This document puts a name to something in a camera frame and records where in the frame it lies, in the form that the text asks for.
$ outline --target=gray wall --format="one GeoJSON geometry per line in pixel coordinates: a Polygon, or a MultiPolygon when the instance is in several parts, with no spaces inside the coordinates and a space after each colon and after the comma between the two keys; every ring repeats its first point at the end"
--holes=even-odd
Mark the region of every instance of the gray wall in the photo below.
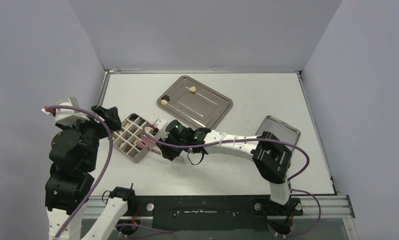
{"type": "Polygon", "coordinates": [[[342,1],[302,76],[360,239],[399,239],[399,0],[342,1]]]}
{"type": "Polygon", "coordinates": [[[46,239],[45,183],[59,131],[40,110],[95,103],[104,69],[67,0],[0,0],[0,239],[46,239]]]}
{"type": "Polygon", "coordinates": [[[302,70],[341,0],[69,0],[106,69],[302,70]]]}

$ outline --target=white table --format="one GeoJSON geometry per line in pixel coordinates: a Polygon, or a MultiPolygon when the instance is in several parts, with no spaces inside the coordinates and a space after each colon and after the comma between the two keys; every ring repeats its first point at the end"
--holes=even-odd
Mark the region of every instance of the white table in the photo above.
{"type": "MultiPolygon", "coordinates": [[[[175,117],[160,109],[156,100],[182,75],[111,74],[102,105],[105,108],[116,106],[122,120],[136,113],[150,123],[156,119],[171,121],[175,117]]],[[[233,100],[233,108],[216,131],[253,136],[267,115],[299,129],[301,136],[297,145],[309,154],[310,165],[291,181],[292,187],[313,194],[334,194],[297,74],[186,75],[233,100]]],[[[96,170],[92,173],[95,178],[108,153],[107,141],[100,141],[96,170]]],[[[296,173],[304,163],[305,157],[294,151],[288,175],[296,173]]],[[[201,164],[193,166],[187,160],[169,161],[148,153],[139,163],[134,163],[114,149],[109,167],[93,195],[100,196],[105,190],[113,190],[116,186],[130,187],[131,183],[134,183],[139,196],[270,194],[269,183],[260,176],[255,164],[246,159],[212,154],[206,155],[201,164]]]]}

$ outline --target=black strap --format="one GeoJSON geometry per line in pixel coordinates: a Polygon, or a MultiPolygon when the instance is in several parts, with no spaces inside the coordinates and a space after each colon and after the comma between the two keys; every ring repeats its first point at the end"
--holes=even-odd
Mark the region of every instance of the black strap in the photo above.
{"type": "Polygon", "coordinates": [[[190,164],[193,165],[193,166],[200,164],[203,161],[203,159],[204,159],[204,153],[203,153],[202,156],[201,156],[201,160],[199,160],[198,163],[193,164],[191,159],[189,158],[189,154],[190,154],[190,152],[187,153],[187,159],[189,160],[190,164]]]}

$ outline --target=wall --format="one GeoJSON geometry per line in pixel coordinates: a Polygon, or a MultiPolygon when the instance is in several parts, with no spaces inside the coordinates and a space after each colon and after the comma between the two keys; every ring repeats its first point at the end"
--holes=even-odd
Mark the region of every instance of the wall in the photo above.
{"type": "Polygon", "coordinates": [[[69,0],[105,69],[302,70],[342,0],[69,0]]]}
{"type": "Polygon", "coordinates": [[[46,239],[45,183],[59,131],[41,112],[95,104],[104,69],[67,0],[0,0],[0,239],[46,239]]]}
{"type": "Polygon", "coordinates": [[[399,239],[399,0],[342,1],[302,76],[360,239],[399,239]]]}

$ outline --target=bolt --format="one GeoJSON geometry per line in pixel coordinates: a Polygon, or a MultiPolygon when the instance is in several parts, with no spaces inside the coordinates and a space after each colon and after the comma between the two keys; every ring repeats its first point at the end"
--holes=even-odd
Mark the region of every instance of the bolt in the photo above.
{"type": "Polygon", "coordinates": [[[303,209],[303,206],[301,206],[301,203],[298,203],[295,207],[295,210],[300,211],[301,209],[303,209]]]}
{"type": "Polygon", "coordinates": [[[262,205],[261,205],[261,203],[256,203],[256,204],[254,204],[254,209],[256,210],[256,211],[260,211],[261,209],[262,209],[262,205]]]}
{"type": "Polygon", "coordinates": [[[146,210],[147,210],[148,212],[151,212],[152,210],[154,210],[154,204],[148,203],[148,204],[146,205],[146,210]]]}

